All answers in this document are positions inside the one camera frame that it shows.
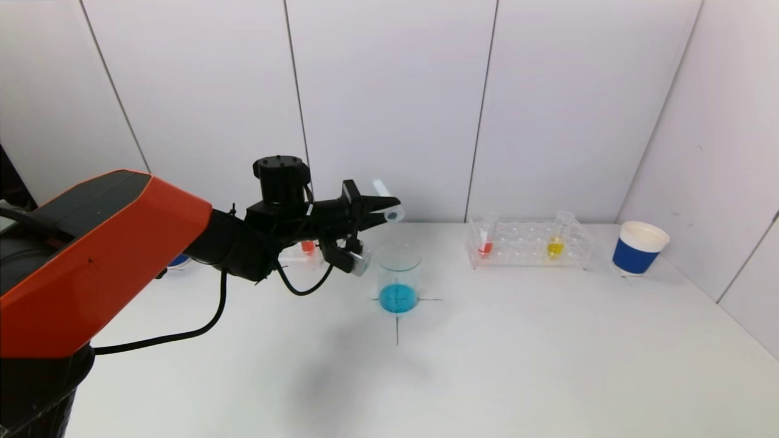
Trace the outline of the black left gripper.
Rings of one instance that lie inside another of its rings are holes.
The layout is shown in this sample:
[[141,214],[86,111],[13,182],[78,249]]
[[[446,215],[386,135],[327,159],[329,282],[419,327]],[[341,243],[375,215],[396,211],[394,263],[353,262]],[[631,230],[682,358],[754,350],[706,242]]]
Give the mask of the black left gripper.
[[339,197],[314,202],[311,224],[315,229],[331,232],[353,232],[357,227],[364,232],[386,224],[383,211],[400,205],[400,200],[393,196],[362,196],[356,183],[348,179],[343,181]]

